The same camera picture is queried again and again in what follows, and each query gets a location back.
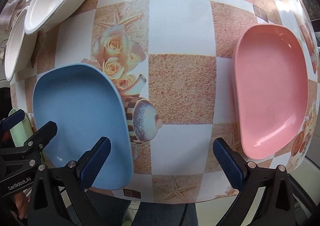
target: blue plastic tray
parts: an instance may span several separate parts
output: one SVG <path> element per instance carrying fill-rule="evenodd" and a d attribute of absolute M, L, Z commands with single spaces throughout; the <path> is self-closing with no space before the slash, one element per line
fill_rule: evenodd
<path fill-rule="evenodd" d="M 78 160 L 106 136 L 111 153 L 93 186 L 115 190 L 129 183 L 133 161 L 124 107 L 101 71 L 80 63 L 44 74 L 33 92 L 33 112 L 37 127 L 57 123 L 58 133 L 45 148 L 56 167 Z"/>

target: jeans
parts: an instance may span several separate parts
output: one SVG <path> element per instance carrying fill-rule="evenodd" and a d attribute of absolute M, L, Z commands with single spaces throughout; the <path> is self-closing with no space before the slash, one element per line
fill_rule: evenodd
<path fill-rule="evenodd" d="M 131 203 L 88 190 L 86 195 L 108 226 L 121 226 Z M 140 203 L 131 226 L 198 226 L 196 205 L 188 204 L 183 223 L 180 225 L 186 204 Z M 67 208 L 74 224 L 82 226 L 70 205 Z"/>

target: pink bowl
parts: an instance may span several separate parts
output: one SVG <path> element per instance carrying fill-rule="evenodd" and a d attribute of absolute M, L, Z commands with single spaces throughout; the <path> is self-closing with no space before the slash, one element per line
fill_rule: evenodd
<path fill-rule="evenodd" d="M 233 53 L 233 87 L 244 153 L 266 158 L 299 131 L 308 104 L 308 76 L 299 41 L 287 28 L 249 28 Z"/>

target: silver bolt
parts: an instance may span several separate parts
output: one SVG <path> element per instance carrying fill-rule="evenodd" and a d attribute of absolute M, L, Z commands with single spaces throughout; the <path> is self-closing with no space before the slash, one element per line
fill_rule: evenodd
<path fill-rule="evenodd" d="M 44 164 L 40 165 L 38 169 L 39 169 L 40 171 L 44 170 L 44 169 L 45 169 L 45 165 L 44 165 Z"/>
<path fill-rule="evenodd" d="M 72 168 L 72 167 L 75 167 L 76 166 L 76 162 L 75 161 L 70 161 L 68 163 L 68 167 Z"/>
<path fill-rule="evenodd" d="M 255 168 L 257 165 L 256 165 L 255 162 L 248 162 L 248 166 L 249 166 L 250 168 Z"/>
<path fill-rule="evenodd" d="M 282 164 L 279 165 L 278 168 L 279 168 L 279 170 L 280 170 L 281 172 L 284 172 L 284 171 L 285 171 L 285 167 L 284 167 Z"/>
<path fill-rule="evenodd" d="M 36 164 L 35 160 L 33 160 L 33 159 L 30 160 L 30 162 L 29 162 L 29 165 L 30 165 L 30 166 L 34 166 L 35 164 Z"/>

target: table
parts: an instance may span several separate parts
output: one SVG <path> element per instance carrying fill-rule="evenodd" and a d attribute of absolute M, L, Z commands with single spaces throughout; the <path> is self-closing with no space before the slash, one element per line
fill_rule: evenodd
<path fill-rule="evenodd" d="M 32 94 L 39 77 L 89 63 L 122 96 L 134 163 L 124 189 L 93 190 L 170 204 L 236 195 L 212 143 L 223 137 L 250 160 L 237 131 L 230 69 L 240 35 L 257 23 L 286 26 L 305 55 L 308 110 L 299 133 L 272 156 L 255 160 L 290 172 L 308 149 L 320 100 L 316 38 L 301 0 L 86 0 L 66 21 L 39 32 L 29 65 L 11 81 L 13 107 L 35 126 Z"/>

